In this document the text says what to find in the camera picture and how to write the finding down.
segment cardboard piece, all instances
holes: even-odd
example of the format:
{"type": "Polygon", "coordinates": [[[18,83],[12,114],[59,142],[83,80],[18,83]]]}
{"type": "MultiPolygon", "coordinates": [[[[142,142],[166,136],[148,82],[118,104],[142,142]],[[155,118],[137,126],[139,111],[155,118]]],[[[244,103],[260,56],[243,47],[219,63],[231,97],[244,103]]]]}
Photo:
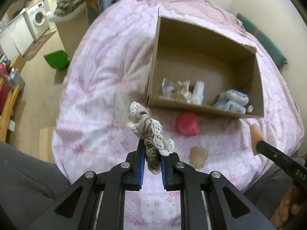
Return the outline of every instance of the cardboard piece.
{"type": "Polygon", "coordinates": [[[159,17],[153,49],[146,104],[195,113],[214,113],[237,118],[263,117],[263,94],[256,49],[239,44],[199,25],[159,17]],[[162,80],[205,82],[201,106],[162,96],[162,80]],[[236,89],[249,96],[254,110],[238,114],[212,106],[218,96],[236,89]]]}
{"type": "Polygon", "coordinates": [[[206,163],[209,150],[201,146],[194,146],[190,150],[190,164],[194,169],[202,169],[206,163]]]}
{"type": "Polygon", "coordinates": [[[55,163],[52,154],[52,135],[55,127],[39,130],[39,159],[48,163],[55,163]]]}
{"type": "Polygon", "coordinates": [[[21,54],[19,54],[11,60],[10,67],[17,68],[19,73],[21,73],[25,64],[26,64],[26,61],[24,57],[21,54]]]}

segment pink comforter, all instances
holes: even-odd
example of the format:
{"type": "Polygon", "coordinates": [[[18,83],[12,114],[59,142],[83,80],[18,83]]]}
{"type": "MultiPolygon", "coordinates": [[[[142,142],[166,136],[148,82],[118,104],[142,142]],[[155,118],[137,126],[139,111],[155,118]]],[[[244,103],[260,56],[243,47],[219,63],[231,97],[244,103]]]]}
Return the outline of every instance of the pink comforter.
{"type": "MultiPolygon", "coordinates": [[[[101,14],[83,37],[65,78],[60,114],[53,135],[56,164],[71,183],[87,170],[110,170],[137,147],[128,129],[132,101],[145,105],[157,16],[180,18],[208,27],[257,48],[265,117],[230,120],[199,117],[200,133],[175,132],[177,112],[151,109],[165,137],[188,163],[192,146],[204,146],[209,156],[203,172],[219,170],[244,191],[272,165],[253,156],[248,126],[257,123],[267,141],[291,155],[300,146],[304,128],[284,79],[260,43],[240,21],[211,0],[122,0],[101,14]]],[[[141,192],[127,192],[125,229],[180,229],[178,192],[165,192],[160,175],[145,167],[141,192]]]]}

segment pink rubber duck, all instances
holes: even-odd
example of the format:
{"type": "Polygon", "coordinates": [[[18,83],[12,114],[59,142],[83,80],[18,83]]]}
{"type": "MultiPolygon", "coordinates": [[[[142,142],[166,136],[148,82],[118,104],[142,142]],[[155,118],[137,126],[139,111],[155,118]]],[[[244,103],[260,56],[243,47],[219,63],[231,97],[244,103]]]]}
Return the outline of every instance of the pink rubber duck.
{"type": "Polygon", "coordinates": [[[182,114],[177,121],[178,131],[185,136],[196,136],[199,133],[197,116],[193,113],[182,114]]]}

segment washing machine door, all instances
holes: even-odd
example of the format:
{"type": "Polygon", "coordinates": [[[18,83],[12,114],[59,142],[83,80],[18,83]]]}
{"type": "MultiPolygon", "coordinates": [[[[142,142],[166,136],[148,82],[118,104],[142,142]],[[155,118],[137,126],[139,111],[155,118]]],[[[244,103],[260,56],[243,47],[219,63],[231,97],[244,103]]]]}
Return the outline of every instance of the washing machine door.
{"type": "Polygon", "coordinates": [[[33,23],[35,26],[40,27],[45,22],[45,16],[42,10],[38,10],[34,13],[33,23]]]}

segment wooden shelf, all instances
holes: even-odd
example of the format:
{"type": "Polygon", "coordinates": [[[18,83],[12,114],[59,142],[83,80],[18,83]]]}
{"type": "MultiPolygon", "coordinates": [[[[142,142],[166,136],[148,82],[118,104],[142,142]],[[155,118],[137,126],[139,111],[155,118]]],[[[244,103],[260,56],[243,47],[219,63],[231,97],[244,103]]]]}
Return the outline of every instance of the wooden shelf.
{"type": "MultiPolygon", "coordinates": [[[[0,87],[2,87],[4,81],[3,79],[0,80],[0,87]]],[[[20,91],[20,86],[16,85],[14,91],[10,91],[9,94],[7,95],[7,99],[5,101],[2,113],[1,113],[1,118],[0,118],[0,141],[5,142],[6,137],[7,137],[7,129],[9,127],[10,123],[10,117],[11,113],[13,111],[13,107],[17,98],[17,95],[20,91]]]]}

